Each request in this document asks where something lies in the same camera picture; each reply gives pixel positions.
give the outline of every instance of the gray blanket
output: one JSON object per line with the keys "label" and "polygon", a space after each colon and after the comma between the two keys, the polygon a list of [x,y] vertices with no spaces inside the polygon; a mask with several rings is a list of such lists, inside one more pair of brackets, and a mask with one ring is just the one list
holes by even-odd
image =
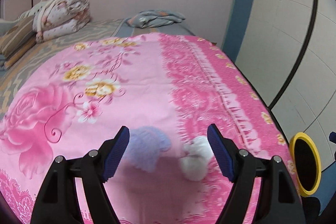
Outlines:
{"label": "gray blanket", "polygon": [[156,28],[185,20],[184,15],[169,10],[148,10],[127,19],[126,22],[135,28]]}

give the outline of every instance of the mattress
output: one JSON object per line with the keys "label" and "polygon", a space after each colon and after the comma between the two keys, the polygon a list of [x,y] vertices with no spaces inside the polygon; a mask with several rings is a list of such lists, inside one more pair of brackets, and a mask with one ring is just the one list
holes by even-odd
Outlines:
{"label": "mattress", "polygon": [[130,37],[151,32],[193,35],[184,23],[159,28],[138,29],[130,27],[123,19],[117,19],[89,22],[76,33],[35,45],[10,70],[7,72],[0,71],[0,120],[6,113],[14,95],[29,76],[57,52],[76,42],[97,40],[111,36]]}
{"label": "mattress", "polygon": [[[122,21],[112,23],[117,27],[110,31],[120,32]],[[82,157],[121,126],[130,129],[132,149],[105,189],[125,224],[216,222],[232,184],[214,157],[196,181],[181,162],[212,123],[239,149],[265,159],[281,156],[295,181],[287,144],[263,103],[209,41],[160,32],[88,36],[56,46],[63,49],[25,81],[0,123],[0,191],[23,223],[57,155]],[[80,180],[76,184],[90,224]],[[256,179],[245,224],[253,220],[259,188]]]}

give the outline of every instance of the pink bed sheet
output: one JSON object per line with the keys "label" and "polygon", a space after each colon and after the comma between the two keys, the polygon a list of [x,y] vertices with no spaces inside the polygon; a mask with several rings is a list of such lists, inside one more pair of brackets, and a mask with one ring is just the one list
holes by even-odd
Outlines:
{"label": "pink bed sheet", "polygon": [[[164,132],[169,150],[154,172],[122,159],[105,183],[121,223],[216,222],[232,184],[213,157],[206,177],[185,179],[182,145],[215,123],[238,148],[269,159],[280,155],[295,181],[283,136],[236,67],[217,47],[192,36],[151,33],[75,44],[45,62],[17,92],[0,124],[0,191],[23,222],[52,160],[82,157],[122,125]],[[80,180],[85,223],[92,223]],[[256,179],[244,223],[251,223]]]}

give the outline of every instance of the striped pillow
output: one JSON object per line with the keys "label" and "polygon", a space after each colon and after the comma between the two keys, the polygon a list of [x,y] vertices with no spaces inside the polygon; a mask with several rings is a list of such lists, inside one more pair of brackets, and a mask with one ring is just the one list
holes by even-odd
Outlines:
{"label": "striped pillow", "polygon": [[18,22],[17,20],[16,21],[6,21],[0,18],[0,37],[5,35],[6,32],[8,32],[8,30],[10,30],[14,25],[17,24],[17,22]]}
{"label": "striped pillow", "polygon": [[27,40],[34,34],[33,20],[34,16],[20,20],[0,38],[0,54],[2,54],[5,59],[27,42]]}
{"label": "striped pillow", "polygon": [[28,39],[27,43],[22,45],[18,50],[16,50],[4,63],[3,67],[5,70],[8,70],[11,66],[13,66],[20,58],[28,51],[32,46],[36,44],[36,37],[33,36]]}

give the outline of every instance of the pink rose print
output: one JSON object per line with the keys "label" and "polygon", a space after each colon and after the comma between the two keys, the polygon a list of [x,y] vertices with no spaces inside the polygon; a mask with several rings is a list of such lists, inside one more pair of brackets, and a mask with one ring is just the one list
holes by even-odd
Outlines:
{"label": "pink rose print", "polygon": [[98,102],[84,102],[83,109],[77,111],[77,115],[79,116],[78,121],[95,123],[97,121],[97,117],[101,115],[98,107]]}
{"label": "pink rose print", "polygon": [[20,154],[19,169],[31,179],[53,160],[49,143],[57,143],[75,115],[73,97],[62,86],[36,86],[11,104],[0,124],[0,147]]}

